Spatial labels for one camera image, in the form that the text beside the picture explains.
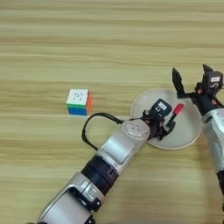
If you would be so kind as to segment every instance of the colorful cube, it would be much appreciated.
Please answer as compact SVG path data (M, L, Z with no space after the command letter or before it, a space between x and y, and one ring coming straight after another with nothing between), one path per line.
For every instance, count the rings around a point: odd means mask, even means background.
M70 115L86 116L90 110L91 96L88 89L70 89L66 107Z

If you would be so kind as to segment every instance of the white bowl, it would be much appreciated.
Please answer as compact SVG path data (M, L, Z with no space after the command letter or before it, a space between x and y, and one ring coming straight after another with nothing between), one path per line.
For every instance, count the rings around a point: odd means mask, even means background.
M140 94L131 106L130 117L141 117L143 112L146 109L150 109L159 98L171 104L172 109L175 109L178 103L183 103L185 106L175 118L176 126L173 132L162 141L154 138L148 141L148 143L165 150L179 150L194 143L201 132L201 115L191 100L180 100L175 92L170 90L151 90Z

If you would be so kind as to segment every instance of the black cable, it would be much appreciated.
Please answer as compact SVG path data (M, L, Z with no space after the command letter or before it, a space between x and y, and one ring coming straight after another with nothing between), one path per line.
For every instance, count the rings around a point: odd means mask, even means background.
M85 142L86 144L88 144L88 145L90 145L92 148L94 148L96 151L98 151L98 148L97 148L94 144L92 144L92 143L90 143L90 142L88 141L88 138L87 138L87 135L86 135L86 128L87 128L87 126L88 126L88 123L89 123L89 121L90 121L92 118L94 118L95 116L106 117L106 118L108 118L109 120L111 120L111 121L113 121L113 122L115 122L115 123L117 123L117 124L122 124L122 123L124 122L124 120L121 120L121 119L119 119L119 118L117 118L117 117L115 117L115 116L113 116L113 115L111 115L111 114L108 114L108 113L95 113L95 114L91 115L91 116L86 120L86 122L85 122L85 124L84 124L84 126L83 126L83 128L82 128L81 138L82 138L83 142Z

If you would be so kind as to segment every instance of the table surface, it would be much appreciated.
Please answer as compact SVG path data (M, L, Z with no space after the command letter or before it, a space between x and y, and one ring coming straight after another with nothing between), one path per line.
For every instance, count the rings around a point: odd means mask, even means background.
M224 72L223 25L223 0L0 1L0 222L35 221L94 155L81 141L86 117L67 115L70 88L90 89L92 113L129 116L143 91L173 89L172 67L187 90L203 63ZM91 139L116 129L96 119ZM206 139L145 145L94 217L221 224Z

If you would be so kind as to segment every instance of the red pen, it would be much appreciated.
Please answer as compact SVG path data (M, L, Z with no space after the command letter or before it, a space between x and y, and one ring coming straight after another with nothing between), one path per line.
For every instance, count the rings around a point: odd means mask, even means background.
M175 119L175 117L181 112L185 105L183 103L179 103L178 106L172 111L172 116L170 121L166 124L166 126L169 126L171 122Z

